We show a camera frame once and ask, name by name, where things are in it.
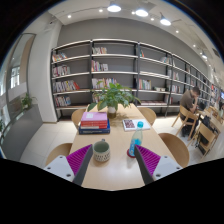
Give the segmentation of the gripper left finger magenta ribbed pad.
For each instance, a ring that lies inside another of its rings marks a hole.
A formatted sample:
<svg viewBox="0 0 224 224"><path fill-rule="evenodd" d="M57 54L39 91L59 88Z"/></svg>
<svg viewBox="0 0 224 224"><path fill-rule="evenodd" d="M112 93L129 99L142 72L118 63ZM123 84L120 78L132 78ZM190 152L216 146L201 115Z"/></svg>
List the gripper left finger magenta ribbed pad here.
<svg viewBox="0 0 224 224"><path fill-rule="evenodd" d="M44 170L81 186L92 155L92 145L87 145L68 156L58 155Z"/></svg>

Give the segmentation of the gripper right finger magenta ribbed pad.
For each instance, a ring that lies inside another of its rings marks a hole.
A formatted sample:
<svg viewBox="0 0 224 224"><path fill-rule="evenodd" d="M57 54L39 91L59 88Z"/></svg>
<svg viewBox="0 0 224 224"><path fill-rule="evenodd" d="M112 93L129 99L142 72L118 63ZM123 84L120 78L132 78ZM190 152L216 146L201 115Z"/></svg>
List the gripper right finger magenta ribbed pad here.
<svg viewBox="0 0 224 224"><path fill-rule="evenodd" d="M159 156L139 145L135 146L135 158L145 184L152 183L182 169L171 157Z"/></svg>

